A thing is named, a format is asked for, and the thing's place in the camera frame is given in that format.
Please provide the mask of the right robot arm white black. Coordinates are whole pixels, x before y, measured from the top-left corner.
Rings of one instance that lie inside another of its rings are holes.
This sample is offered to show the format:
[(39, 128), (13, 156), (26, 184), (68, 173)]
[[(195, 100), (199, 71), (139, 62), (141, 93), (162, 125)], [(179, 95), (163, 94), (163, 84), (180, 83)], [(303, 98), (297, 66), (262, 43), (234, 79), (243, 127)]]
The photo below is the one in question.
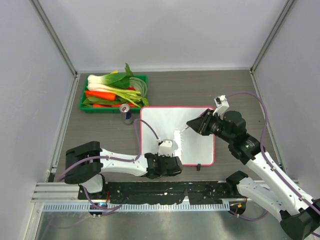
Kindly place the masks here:
[(225, 190), (230, 197), (242, 195), (259, 204), (279, 221), (282, 230), (293, 240), (304, 240), (319, 228), (319, 199), (286, 175), (264, 146), (247, 132), (246, 121), (238, 111), (230, 110), (220, 117), (207, 109), (186, 124), (202, 136), (213, 134), (227, 142), (230, 153), (268, 186), (265, 189), (239, 170), (226, 179)]

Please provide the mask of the pink framed whiteboard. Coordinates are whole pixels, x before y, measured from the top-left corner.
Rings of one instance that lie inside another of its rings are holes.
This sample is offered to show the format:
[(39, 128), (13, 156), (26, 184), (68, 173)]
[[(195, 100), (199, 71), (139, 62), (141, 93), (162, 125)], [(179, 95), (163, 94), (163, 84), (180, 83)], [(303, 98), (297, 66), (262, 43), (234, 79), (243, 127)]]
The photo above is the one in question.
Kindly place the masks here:
[(173, 140), (173, 156), (184, 166), (210, 166), (215, 161), (215, 137), (201, 136), (191, 128), (180, 132), (186, 122), (200, 116), (207, 106), (149, 106), (140, 110), (160, 140)]

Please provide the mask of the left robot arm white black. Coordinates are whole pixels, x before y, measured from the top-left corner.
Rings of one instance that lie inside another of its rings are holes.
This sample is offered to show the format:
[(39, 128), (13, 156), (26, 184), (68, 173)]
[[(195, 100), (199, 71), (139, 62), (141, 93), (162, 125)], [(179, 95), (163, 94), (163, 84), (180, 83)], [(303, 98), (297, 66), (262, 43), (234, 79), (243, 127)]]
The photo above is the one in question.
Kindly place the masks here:
[(93, 198), (100, 200), (107, 192), (102, 173), (157, 179), (176, 176), (182, 169), (180, 158), (173, 154), (172, 140), (159, 142), (157, 153), (138, 155), (111, 152), (101, 148), (100, 142), (91, 141), (66, 151), (62, 178), (66, 184), (81, 185)]

